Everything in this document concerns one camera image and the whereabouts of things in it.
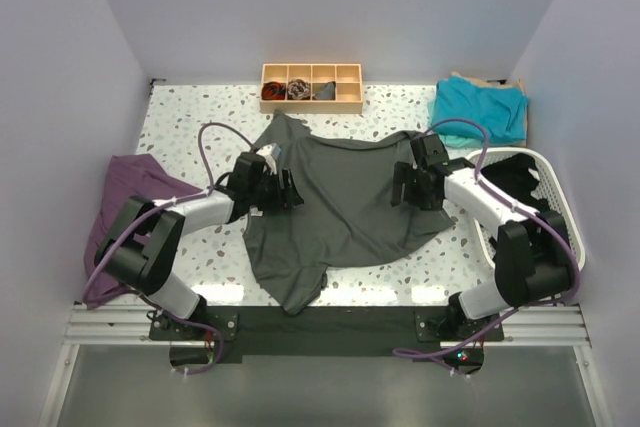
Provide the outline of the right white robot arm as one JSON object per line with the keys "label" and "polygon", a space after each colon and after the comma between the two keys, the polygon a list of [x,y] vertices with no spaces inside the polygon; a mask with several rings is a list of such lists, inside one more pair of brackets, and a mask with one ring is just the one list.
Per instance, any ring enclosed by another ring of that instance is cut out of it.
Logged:
{"label": "right white robot arm", "polygon": [[553,168],[524,148],[482,149],[449,157],[440,138],[421,134],[413,160],[394,166],[391,203],[435,211],[464,208],[493,241],[493,276],[450,296],[442,330],[469,339],[506,309],[572,298],[584,266],[582,241]]}

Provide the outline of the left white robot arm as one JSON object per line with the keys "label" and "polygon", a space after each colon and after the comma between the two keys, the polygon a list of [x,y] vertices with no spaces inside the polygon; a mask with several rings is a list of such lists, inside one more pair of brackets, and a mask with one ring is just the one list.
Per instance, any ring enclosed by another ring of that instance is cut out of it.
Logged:
{"label": "left white robot arm", "polygon": [[237,158],[224,185],[180,198],[130,197],[118,212],[95,256],[93,279],[106,273],[172,317],[185,339],[207,327],[207,302],[173,273],[181,239],[231,224],[252,210],[290,210],[303,203],[291,171],[279,168],[280,148],[268,144]]}

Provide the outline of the dark grey t shirt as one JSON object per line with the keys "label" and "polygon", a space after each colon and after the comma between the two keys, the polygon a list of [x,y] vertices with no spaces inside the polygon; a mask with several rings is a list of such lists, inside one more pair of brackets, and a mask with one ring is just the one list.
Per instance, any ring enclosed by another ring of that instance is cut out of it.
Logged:
{"label": "dark grey t shirt", "polygon": [[319,297],[330,268],[399,260],[453,226],[444,210],[392,206],[398,162],[410,162],[412,131],[377,142],[317,137],[301,120],[275,113],[256,144],[275,143],[303,199],[288,211],[252,218],[244,234],[253,275],[296,315]]}

